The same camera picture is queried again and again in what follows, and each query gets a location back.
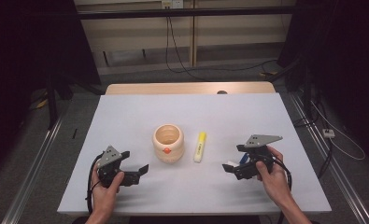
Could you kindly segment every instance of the person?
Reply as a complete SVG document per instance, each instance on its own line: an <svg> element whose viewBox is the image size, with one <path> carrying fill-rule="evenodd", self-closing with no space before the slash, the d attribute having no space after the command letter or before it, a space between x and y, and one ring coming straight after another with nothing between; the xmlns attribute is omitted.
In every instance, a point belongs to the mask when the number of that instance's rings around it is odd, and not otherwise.
<svg viewBox="0 0 369 224"><path fill-rule="evenodd" d="M276 158L283 161L283 155L279 151L269 146L268 150ZM256 167L260 173L257 178L263 182L263 187L269 198L271 198L271 200L282 210L289 223L311 223L292 197L287 183L286 173L283 168L274 164L272 172L269 173L266 165L262 161L257 161ZM99 182L96 171L97 168L95 166L92 171L92 183ZM114 177L114 180L108 189L104 188L102 185L96 185L94 187L92 192L93 212L86 223L106 223L109 220L115 206L116 193L120 191L120 183L122 182L123 177L124 173L119 172Z"/></svg>

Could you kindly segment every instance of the person's right hand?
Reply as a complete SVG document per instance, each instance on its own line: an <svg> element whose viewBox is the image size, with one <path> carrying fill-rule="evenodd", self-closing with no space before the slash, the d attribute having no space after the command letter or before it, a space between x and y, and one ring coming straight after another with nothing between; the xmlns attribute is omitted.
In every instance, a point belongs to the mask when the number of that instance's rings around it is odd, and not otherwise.
<svg viewBox="0 0 369 224"><path fill-rule="evenodd" d="M283 163L283 155L280 152L273 147L268 147L268 150ZM274 163L271 174L269 174L266 165L262 161L257 161L256 167L260 172L257 177L263 182L263 187L272 201L280 206L284 200L288 199L288 196L291 197L286 173L282 167Z"/></svg>

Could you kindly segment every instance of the yellow highlighter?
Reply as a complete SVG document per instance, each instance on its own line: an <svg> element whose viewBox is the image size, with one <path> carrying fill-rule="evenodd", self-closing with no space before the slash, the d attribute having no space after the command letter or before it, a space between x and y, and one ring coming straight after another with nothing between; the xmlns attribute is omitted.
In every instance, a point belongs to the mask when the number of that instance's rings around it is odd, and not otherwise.
<svg viewBox="0 0 369 224"><path fill-rule="evenodd" d="M202 155L204 154L205 140L206 133L205 132L199 133L198 143L196 144L195 149L195 155L193 156L193 160L195 162L201 162L202 160Z"/></svg>

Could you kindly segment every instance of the white tabletop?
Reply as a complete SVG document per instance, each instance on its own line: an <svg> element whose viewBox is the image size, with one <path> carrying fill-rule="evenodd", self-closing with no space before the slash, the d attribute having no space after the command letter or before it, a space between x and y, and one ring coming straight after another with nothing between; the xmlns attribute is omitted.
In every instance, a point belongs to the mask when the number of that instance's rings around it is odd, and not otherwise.
<svg viewBox="0 0 369 224"><path fill-rule="evenodd" d="M157 127L176 124L185 138L185 153L176 163L153 152ZM206 132L204 157L193 162L199 132ZM331 211L287 110L277 93L106 95L100 99L58 212L87 214L86 187L94 158L109 145L129 150L123 171L149 164L140 184L121 187L114 209L121 216L259 215L279 209L255 179L237 180L222 164L239 162L252 134L281 135L270 144L283 153L292 175L292 194L306 213Z"/></svg>

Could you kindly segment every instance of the power outlet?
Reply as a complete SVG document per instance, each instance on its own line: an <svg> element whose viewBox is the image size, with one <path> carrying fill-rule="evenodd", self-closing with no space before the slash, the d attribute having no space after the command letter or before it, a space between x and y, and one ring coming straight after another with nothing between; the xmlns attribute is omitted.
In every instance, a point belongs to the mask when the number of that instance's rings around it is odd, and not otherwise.
<svg viewBox="0 0 369 224"><path fill-rule="evenodd" d="M334 130L333 129L323 129L323 137L325 138L334 138Z"/></svg>
<svg viewBox="0 0 369 224"><path fill-rule="evenodd" d="M162 0L162 9L172 8L172 0Z"/></svg>
<svg viewBox="0 0 369 224"><path fill-rule="evenodd" d="M172 0L172 8L184 8L183 0Z"/></svg>

